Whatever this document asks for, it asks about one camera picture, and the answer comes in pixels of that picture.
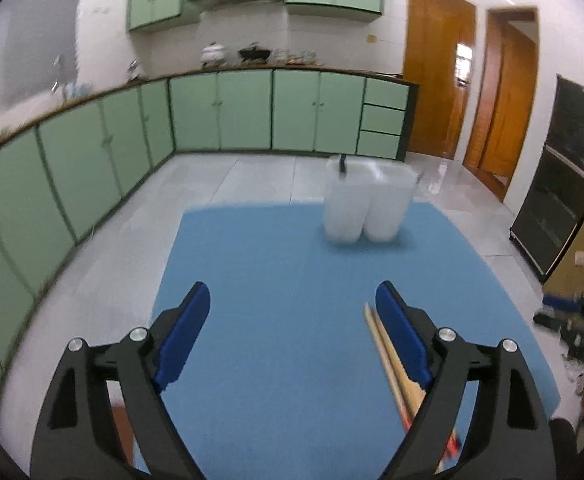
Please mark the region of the white right utensil holder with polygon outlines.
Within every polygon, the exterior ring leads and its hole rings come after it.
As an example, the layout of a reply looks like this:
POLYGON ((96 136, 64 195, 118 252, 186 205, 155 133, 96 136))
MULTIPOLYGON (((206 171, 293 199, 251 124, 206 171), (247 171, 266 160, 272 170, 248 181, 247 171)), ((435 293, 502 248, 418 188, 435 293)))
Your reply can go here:
POLYGON ((421 176, 402 162, 373 162, 371 203, 363 233, 374 243, 395 240, 421 176))

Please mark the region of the wooden door right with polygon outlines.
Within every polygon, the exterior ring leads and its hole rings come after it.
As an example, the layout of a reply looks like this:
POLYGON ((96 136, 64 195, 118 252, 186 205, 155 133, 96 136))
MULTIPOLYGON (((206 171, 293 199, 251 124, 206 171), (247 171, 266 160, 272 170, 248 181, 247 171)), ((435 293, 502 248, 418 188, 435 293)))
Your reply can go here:
POLYGON ((482 78, 463 166, 498 200, 505 198, 525 142, 537 89, 539 38, 534 6, 487 11, 482 78))

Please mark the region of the white left utensil holder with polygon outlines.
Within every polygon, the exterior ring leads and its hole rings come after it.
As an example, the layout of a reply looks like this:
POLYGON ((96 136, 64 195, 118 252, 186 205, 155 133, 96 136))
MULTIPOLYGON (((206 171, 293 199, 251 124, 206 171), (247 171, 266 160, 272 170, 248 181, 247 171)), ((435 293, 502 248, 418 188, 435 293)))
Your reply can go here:
POLYGON ((323 202, 325 237, 337 244, 359 240, 371 203, 373 174, 371 159, 348 157, 347 176, 339 179, 339 156, 328 159, 323 202))

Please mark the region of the black glass cabinet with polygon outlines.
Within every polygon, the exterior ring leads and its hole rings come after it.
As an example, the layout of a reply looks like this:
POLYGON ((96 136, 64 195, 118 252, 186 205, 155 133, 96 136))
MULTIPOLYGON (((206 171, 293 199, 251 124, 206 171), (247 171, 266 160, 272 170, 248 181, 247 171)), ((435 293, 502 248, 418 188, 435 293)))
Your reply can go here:
POLYGON ((539 165, 508 237, 544 283, 584 222, 584 86, 556 77, 539 165))

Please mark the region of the black wok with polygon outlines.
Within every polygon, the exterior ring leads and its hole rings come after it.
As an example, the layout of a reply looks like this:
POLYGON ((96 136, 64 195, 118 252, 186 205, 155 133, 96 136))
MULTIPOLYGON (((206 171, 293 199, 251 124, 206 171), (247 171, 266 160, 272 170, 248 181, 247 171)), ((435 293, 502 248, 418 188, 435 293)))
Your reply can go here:
POLYGON ((271 50, 259 44, 251 44, 249 47, 240 49, 239 55, 242 64, 267 64, 271 50))

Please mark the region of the green lower kitchen cabinets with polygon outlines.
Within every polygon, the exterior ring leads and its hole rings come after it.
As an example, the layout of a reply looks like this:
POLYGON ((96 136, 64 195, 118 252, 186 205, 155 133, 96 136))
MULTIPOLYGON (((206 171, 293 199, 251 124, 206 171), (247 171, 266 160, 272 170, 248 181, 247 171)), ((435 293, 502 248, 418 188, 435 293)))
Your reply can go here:
POLYGON ((89 96, 0 141, 0 389, 76 247, 173 155, 404 159, 419 88, 395 76, 257 66, 89 96))

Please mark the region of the blue table mat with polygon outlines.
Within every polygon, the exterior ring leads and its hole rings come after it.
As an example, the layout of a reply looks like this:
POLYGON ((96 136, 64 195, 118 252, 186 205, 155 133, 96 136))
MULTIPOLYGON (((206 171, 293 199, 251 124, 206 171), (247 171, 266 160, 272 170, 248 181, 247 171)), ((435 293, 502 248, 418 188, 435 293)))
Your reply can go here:
POLYGON ((196 282, 211 311, 163 392, 210 479, 375 479, 403 424, 363 308, 384 281, 476 344, 522 348, 543 406, 560 403, 536 337, 489 266, 434 206, 415 203, 387 244, 329 242, 319 204, 183 215, 155 300, 196 282))

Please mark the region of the sink faucet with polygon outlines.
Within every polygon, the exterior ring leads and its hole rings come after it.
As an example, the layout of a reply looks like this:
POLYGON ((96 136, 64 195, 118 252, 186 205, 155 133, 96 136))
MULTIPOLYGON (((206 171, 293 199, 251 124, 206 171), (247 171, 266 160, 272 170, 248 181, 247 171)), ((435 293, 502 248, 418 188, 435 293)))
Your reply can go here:
POLYGON ((54 70, 54 80, 51 93, 61 99, 61 103, 68 102, 68 77, 66 77, 64 56, 59 54, 52 64, 54 70))

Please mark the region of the glass jars on counter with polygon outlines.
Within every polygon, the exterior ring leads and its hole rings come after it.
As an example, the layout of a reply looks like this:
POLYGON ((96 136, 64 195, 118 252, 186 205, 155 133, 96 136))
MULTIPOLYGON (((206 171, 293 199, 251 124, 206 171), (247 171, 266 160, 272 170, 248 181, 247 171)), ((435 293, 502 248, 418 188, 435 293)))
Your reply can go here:
POLYGON ((294 53, 289 49, 275 49, 272 62, 281 66, 316 66, 317 54, 315 51, 304 50, 294 53))

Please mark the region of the white utensil holder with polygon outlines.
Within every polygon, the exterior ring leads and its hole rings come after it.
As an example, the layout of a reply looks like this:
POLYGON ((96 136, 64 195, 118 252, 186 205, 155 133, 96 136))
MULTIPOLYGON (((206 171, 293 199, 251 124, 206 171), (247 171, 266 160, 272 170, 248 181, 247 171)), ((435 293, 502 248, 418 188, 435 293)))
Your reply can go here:
POLYGON ((402 162, 373 162, 371 203, 363 233, 374 243, 395 240, 421 176, 402 162))
POLYGON ((325 237, 337 244, 359 240, 371 203, 373 174, 371 159, 348 157, 347 176, 339 179, 339 156, 328 159, 323 202, 325 237))

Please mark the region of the wooden door left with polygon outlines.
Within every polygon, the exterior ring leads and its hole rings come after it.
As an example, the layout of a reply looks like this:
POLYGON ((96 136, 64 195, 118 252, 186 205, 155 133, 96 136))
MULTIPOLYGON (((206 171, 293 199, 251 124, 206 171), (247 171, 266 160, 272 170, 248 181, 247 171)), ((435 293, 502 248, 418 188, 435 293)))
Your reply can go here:
POLYGON ((411 152, 452 159, 470 79, 456 78, 456 49, 475 47, 476 8, 465 0, 408 0, 403 76, 419 86, 411 152))

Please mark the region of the black utensil in holder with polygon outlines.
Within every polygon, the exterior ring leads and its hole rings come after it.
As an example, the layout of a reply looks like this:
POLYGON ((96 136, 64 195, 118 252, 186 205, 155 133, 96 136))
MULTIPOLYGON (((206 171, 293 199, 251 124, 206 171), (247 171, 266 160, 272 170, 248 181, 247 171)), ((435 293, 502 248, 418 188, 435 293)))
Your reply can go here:
POLYGON ((346 164, 347 155, 342 154, 339 157, 339 179, 345 179, 347 176, 347 164, 346 164))

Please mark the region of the wooden door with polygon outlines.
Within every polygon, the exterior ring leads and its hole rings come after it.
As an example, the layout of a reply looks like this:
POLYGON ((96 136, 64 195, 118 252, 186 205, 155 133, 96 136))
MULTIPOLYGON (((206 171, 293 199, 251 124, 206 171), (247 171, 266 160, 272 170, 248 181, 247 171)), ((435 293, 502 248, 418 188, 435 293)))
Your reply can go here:
POLYGON ((505 198, 525 142, 537 89, 539 38, 534 6, 487 11, 482 78, 463 166, 498 200, 505 198))
POLYGON ((475 47, 476 8, 465 0, 408 0, 403 76, 419 86, 411 152, 452 159, 470 79, 456 78, 456 49, 475 47))

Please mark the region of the kettle on counter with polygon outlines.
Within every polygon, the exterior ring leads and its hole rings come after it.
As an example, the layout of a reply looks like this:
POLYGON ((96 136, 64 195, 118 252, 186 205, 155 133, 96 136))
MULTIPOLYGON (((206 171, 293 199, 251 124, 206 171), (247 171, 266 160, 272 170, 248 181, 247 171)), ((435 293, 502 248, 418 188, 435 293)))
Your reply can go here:
POLYGON ((127 81, 132 82, 138 80, 139 77, 139 63, 137 60, 132 60, 127 68, 127 81))

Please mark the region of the white pot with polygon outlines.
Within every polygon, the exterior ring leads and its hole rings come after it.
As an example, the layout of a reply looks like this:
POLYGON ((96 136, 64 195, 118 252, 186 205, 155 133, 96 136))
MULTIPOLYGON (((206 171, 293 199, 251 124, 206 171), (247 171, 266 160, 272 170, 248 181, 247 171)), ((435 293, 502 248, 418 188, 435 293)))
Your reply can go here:
POLYGON ((203 68, 221 67, 227 64, 226 48, 222 44, 212 42, 204 47, 201 54, 203 68))

